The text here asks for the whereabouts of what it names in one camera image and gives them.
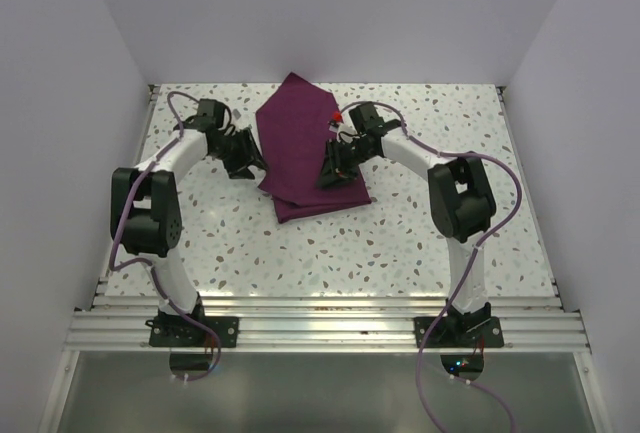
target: speckled table surface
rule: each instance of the speckled table surface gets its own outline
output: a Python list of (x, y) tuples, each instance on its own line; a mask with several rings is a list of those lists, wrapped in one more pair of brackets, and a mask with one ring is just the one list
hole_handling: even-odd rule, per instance
[[(410, 129), (442, 150), (473, 149), (517, 168), (493, 85), (319, 86), (333, 92), (341, 105), (365, 99), (399, 107)], [(166, 104), (169, 91), (223, 100), (243, 114), (241, 122), (255, 128), (255, 111), (276, 87), (163, 85), (143, 158), (154, 154), (173, 129), (175, 121)], [(182, 98), (176, 105), (183, 117), (195, 111)], [(447, 246), (429, 214), (427, 184), (381, 158), (361, 169), (374, 201), (371, 205), (280, 225), (270, 197), (258, 190), (258, 181), (231, 181), (219, 162), (210, 158), (200, 162), (178, 186), (185, 226), (181, 254), (196, 288), (221, 296), (446, 296)], [(487, 166), (487, 175), (499, 219), (514, 203), (514, 188), (507, 175), (493, 166)], [(490, 296), (554, 296), (528, 198), (516, 218), (487, 242), (485, 255)], [(134, 265), (109, 279), (106, 294), (154, 292), (148, 276)]]

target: floor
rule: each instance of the floor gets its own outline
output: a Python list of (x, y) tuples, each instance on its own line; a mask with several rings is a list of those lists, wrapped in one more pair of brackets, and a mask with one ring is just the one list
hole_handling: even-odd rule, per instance
[[(400, 108), (409, 128), (443, 150), (475, 150), (517, 170), (500, 101), (493, 85), (319, 84), (339, 104), (378, 100)], [(144, 145), (154, 154), (174, 127), (167, 92), (216, 98), (253, 124), (254, 112), (274, 84), (162, 85)], [(176, 99), (186, 118), (195, 108)], [(399, 164), (376, 158), (362, 166), (371, 205), (280, 225), (257, 181), (231, 181), (219, 162), (196, 165), (178, 185), (185, 230), (180, 245), (196, 288), (221, 296), (446, 296), (446, 242), (429, 214), (427, 184)], [(487, 167), (498, 213), (514, 204), (501, 170)], [(120, 258), (126, 258), (122, 251)], [(554, 296), (551, 273), (525, 197), (516, 218), (487, 242), (489, 296)], [(154, 295), (137, 265), (109, 279), (107, 295)]]

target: purple cable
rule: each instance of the purple cable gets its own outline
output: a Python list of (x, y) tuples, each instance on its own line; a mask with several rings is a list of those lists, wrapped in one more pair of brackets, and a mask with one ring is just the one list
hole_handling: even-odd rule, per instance
[(220, 338), (218, 337), (218, 335), (215, 333), (215, 331), (213, 331), (211, 328), (209, 328), (206, 325), (203, 325), (202, 323), (194, 320), (193, 318), (191, 318), (186, 311), (182, 310), (178, 305), (176, 305), (173, 300), (171, 298), (169, 298), (169, 296), (166, 294), (166, 292), (164, 291), (164, 289), (162, 288), (162, 285), (160, 284), (160, 281), (158, 279), (158, 273), (156, 271), (155, 265), (153, 264), (153, 262), (151, 260), (148, 260), (146, 258), (133, 258), (130, 260), (127, 260), (123, 263), (120, 263), (119, 265), (116, 265), (116, 255), (118, 253), (118, 247), (120, 246), (120, 242), (122, 241), (122, 234), (124, 233), (124, 225), (126, 222), (126, 219), (129, 217), (129, 213), (131, 212), (131, 208), (133, 207), (133, 202), (135, 200), (135, 196), (136, 196), (136, 192), (138, 191), (138, 188), (140, 187), (140, 184), (144, 181), (144, 179), (149, 175), (149, 173), (151, 173), (151, 171), (156, 167), (156, 165), (158, 164), (158, 162), (171, 150), (171, 148), (173, 148), (174, 146), (176, 146), (180, 140), (182, 139), (182, 137), (184, 136), (184, 125), (182, 124), (182, 120), (180, 119), (180, 116), (178, 115), (178, 113), (176, 112), (175, 107), (173, 106), (172, 103), (172, 99), (174, 96), (179, 95), (179, 96), (183, 96), (189, 100), (192, 100), (194, 102), (198, 102), (198, 100), (196, 98), (194, 98), (191, 95), (188, 95), (186, 93), (182, 93), (181, 91), (170, 91), (169, 94), (167, 94), (167, 104), (169, 105), (169, 109), (171, 110), (171, 113), (173, 113), (173, 116), (176, 118), (176, 120), (178, 121), (178, 129), (179, 129), (179, 134), (178, 134), (178, 138), (174, 138), (173, 140), (171, 140), (169, 143), (167, 143), (167, 145), (164, 146), (164, 148), (162, 148), (155, 156), (155, 158), (149, 162), (149, 165), (144, 169), (144, 171), (142, 173), (140, 173), (140, 175), (138, 176), (138, 178), (136, 178), (136, 180), (133, 182), (133, 185), (131, 185), (131, 190), (129, 190), (129, 194), (127, 195), (127, 199), (125, 201), (124, 204), (124, 208), (122, 209), (122, 214), (120, 216), (120, 221), (118, 222), (118, 227), (116, 228), (116, 234), (114, 235), (113, 238), (113, 245), (111, 247), (111, 253), (109, 254), (109, 269), (111, 271), (121, 271), (123, 269), (125, 269), (128, 266), (131, 266), (133, 264), (136, 263), (141, 263), (143, 265), (146, 265), (150, 268), (151, 271), (151, 279), (153, 281), (153, 286), (155, 287), (156, 291), (158, 292), (158, 294), (160, 295), (160, 297), (167, 301), (169, 303), (169, 306), (178, 314), (180, 315), (180, 317), (186, 321), (187, 323), (192, 324), (193, 326), (200, 328), (201, 330), (203, 330), (206, 334), (208, 334), (215, 342), (216, 345), (216, 349), (217, 349), (217, 353), (216, 353), (216, 357), (213, 360), (213, 362), (211, 362), (211, 364), (209, 365), (209, 368), (207, 369), (206, 372), (201, 373), (199, 375), (190, 377), (188, 375), (185, 375), (184, 377), (182, 377), (182, 379), (184, 381), (196, 381), (199, 380), (201, 378), (204, 378), (205, 376), (207, 376), (209, 373), (211, 373), (213, 371), (213, 369), (218, 365), (218, 363), (220, 362), (220, 356), (222, 355), (222, 349), (220, 347), (221, 345), (221, 341)]
[[(475, 262), (476, 257), (478, 256), (478, 248), (481, 247), (482, 244), (484, 244), (484, 242), (487, 241), (487, 239), (489, 239), (491, 237), (491, 235), (496, 233), (504, 225), (506, 225), (509, 221), (511, 221), (511, 219), (516, 215), (516, 213), (520, 209), (520, 205), (522, 205), (522, 186), (520, 185), (520, 180), (518, 180), (518, 177), (515, 174), (515, 172), (511, 168), (509, 168), (505, 163), (503, 163), (502, 161), (500, 161), (497, 158), (494, 158), (493, 156), (484, 155), (482, 153), (475, 153), (475, 152), (451, 153), (451, 152), (438, 151), (437, 149), (433, 148), (432, 146), (429, 146), (426, 143), (423, 143), (418, 138), (416, 138), (415, 136), (413, 136), (413, 135), (411, 135), (409, 133), (409, 131), (407, 129), (407, 123), (406, 123), (406, 121), (404, 119), (404, 116), (402, 115), (400, 110), (398, 110), (394, 106), (391, 106), (389, 104), (382, 103), (382, 102), (379, 102), (379, 101), (356, 101), (356, 102), (350, 103), (347, 106), (341, 108), (340, 109), (340, 113), (343, 113), (344, 111), (348, 110), (349, 108), (353, 108), (354, 106), (362, 105), (364, 103), (372, 103), (372, 104), (374, 104), (376, 106), (380, 106), (382, 108), (385, 108), (385, 109), (391, 111), (392, 113), (394, 113), (395, 115), (397, 115), (398, 118), (400, 118), (402, 132), (405, 134), (405, 136), (412, 143), (418, 145), (420, 148), (423, 148), (424, 150), (428, 151), (429, 153), (432, 153), (434, 155), (437, 155), (437, 156), (443, 157), (443, 158), (480, 158), (482, 160), (489, 161), (489, 162), (491, 162), (491, 163), (493, 163), (495, 165), (498, 165), (500, 168), (502, 168), (511, 177), (511, 179), (513, 180), (513, 183), (515, 185), (515, 188), (516, 188), (516, 203), (515, 203), (513, 209), (509, 212), (509, 214), (501, 222), (499, 222), (496, 226), (494, 226), (489, 231), (487, 231), (484, 235), (482, 235), (480, 237), (480, 239), (477, 241), (477, 243), (474, 245), (474, 250), (471, 252), (471, 256), (469, 257), (469, 262), (467, 263), (467, 266), (466, 266), (466, 268), (464, 270), (464, 273), (462, 274), (462, 277), (460, 278), (460, 281), (458, 282), (458, 284), (456, 285), (455, 289), (453, 290), (453, 293), (451, 294), (451, 297), (447, 300), (444, 308), (442, 308), (440, 313), (438, 313), (438, 316), (436, 316), (436, 319), (434, 321), (432, 321), (431, 325), (429, 325), (429, 328), (427, 328), (427, 331), (425, 332), (424, 336), (422, 337), (422, 342), (420, 343), (420, 348), (418, 349), (418, 360), (416, 362), (416, 378), (415, 378), (415, 380), (416, 380), (416, 387), (418, 388), (418, 395), (420, 396), (420, 402), (422, 403), (422, 407), (426, 411), (427, 415), (429, 415), (429, 418), (431, 418), (431, 421), (433, 422), (433, 424), (436, 425), (436, 427), (441, 432), (446, 433), (447, 430), (446, 430), (445, 426), (442, 424), (442, 422), (440, 420), (438, 420), (438, 418), (435, 416), (435, 414), (431, 410), (431, 407), (429, 406), (429, 402), (427, 401), (427, 398), (426, 398), (426, 396), (424, 394), (424, 390), (422, 388), (422, 377), (420, 375), (420, 372), (422, 371), (422, 358), (423, 358), (423, 353), (424, 353), (425, 346), (427, 344), (427, 339), (429, 338), (431, 333), (433, 333), (433, 330), (435, 329), (435, 327), (438, 325), (440, 320), (442, 320), (442, 318), (444, 317), (445, 313), (449, 310), (449, 308), (453, 304), (454, 300), (456, 299), (456, 297), (460, 293), (460, 290), (462, 289), (462, 285), (464, 284), (464, 282), (467, 280), (469, 274), (471, 273), (471, 268), (473, 267), (473, 263)], [(456, 380), (458, 380), (461, 383), (466, 383), (466, 380), (464, 380), (462, 378), (458, 378), (458, 377), (455, 377), (455, 378), (456, 378)], [(474, 388), (476, 388), (476, 389), (488, 394), (489, 396), (494, 398), (500, 404), (500, 406), (502, 406), (504, 411), (509, 416), (509, 423), (510, 423), (509, 431), (510, 431), (510, 433), (515, 433), (517, 431), (516, 420), (515, 420), (515, 417), (513, 415), (513, 412), (509, 408), (509, 405), (507, 405), (507, 402), (502, 397), (500, 397), (497, 393), (494, 393), (493, 391), (491, 391), (486, 386), (482, 386), (482, 385), (480, 385), (480, 384), (478, 384), (476, 382), (471, 382), (471, 386), (473, 386)]]

